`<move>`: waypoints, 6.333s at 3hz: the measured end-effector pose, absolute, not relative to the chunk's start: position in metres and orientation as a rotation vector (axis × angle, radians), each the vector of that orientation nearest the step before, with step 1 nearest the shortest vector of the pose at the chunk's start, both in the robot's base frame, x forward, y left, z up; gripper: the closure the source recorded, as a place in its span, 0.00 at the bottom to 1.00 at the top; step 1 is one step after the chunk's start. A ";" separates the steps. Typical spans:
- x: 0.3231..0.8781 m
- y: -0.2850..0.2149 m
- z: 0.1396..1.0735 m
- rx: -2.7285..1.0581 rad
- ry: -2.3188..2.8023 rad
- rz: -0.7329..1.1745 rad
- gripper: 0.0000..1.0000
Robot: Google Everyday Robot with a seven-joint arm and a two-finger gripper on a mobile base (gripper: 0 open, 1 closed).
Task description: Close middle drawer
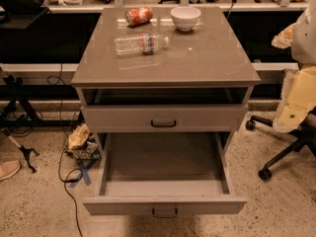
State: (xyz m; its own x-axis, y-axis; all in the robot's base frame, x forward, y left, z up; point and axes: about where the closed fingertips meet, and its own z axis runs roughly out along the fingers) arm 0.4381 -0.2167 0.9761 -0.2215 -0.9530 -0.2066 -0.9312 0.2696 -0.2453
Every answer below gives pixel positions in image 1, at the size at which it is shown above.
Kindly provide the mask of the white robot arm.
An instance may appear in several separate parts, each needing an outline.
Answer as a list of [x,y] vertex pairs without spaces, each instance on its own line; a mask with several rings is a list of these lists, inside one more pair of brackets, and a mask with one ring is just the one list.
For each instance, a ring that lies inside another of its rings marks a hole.
[[281,101],[276,109],[273,128],[288,133],[298,128],[316,107],[316,0],[297,21],[281,31],[272,41],[278,48],[291,48],[291,56],[301,69],[285,70]]

